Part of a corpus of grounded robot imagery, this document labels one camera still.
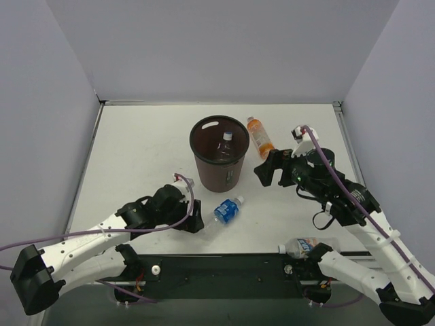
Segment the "blue label clear plastic bottle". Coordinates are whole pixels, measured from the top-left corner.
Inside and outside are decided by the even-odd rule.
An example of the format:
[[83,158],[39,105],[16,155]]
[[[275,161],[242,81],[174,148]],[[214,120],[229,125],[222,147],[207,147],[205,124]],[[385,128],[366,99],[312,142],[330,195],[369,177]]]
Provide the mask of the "blue label clear plastic bottle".
[[239,214],[245,199],[237,196],[233,199],[226,199],[205,217],[203,237],[212,240],[221,233],[232,220]]

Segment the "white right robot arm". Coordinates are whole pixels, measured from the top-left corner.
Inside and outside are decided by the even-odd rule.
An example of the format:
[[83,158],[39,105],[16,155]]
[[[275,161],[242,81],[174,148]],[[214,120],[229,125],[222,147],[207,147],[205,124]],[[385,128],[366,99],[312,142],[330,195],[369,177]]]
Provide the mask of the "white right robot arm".
[[315,245],[306,259],[324,276],[370,298],[392,324],[427,325],[434,318],[434,275],[406,248],[372,194],[337,171],[334,152],[312,149],[294,157],[290,149],[274,149],[254,172],[267,187],[278,169],[281,187],[294,185],[309,193],[310,200],[363,244],[381,271],[348,259],[326,243]]

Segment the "white blue label plastic bottle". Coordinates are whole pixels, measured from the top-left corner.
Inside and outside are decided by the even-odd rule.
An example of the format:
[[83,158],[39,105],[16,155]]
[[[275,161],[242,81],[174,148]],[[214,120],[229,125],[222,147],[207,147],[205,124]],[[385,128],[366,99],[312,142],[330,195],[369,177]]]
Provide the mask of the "white blue label plastic bottle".
[[341,246],[337,238],[302,237],[291,238],[286,243],[279,244],[278,253],[287,254],[294,259],[302,259],[320,243],[324,243],[332,247],[335,251],[341,252]]

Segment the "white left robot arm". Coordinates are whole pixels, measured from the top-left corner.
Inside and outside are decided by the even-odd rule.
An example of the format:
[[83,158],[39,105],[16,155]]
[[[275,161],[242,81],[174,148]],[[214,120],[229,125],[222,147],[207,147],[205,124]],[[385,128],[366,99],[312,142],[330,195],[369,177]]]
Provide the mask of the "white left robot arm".
[[132,279],[139,262],[129,242],[158,230],[197,233],[203,229],[201,201],[181,181],[159,188],[153,196],[126,203],[106,220],[68,239],[23,248],[10,280],[28,316],[49,308],[64,293],[83,284],[121,276]]

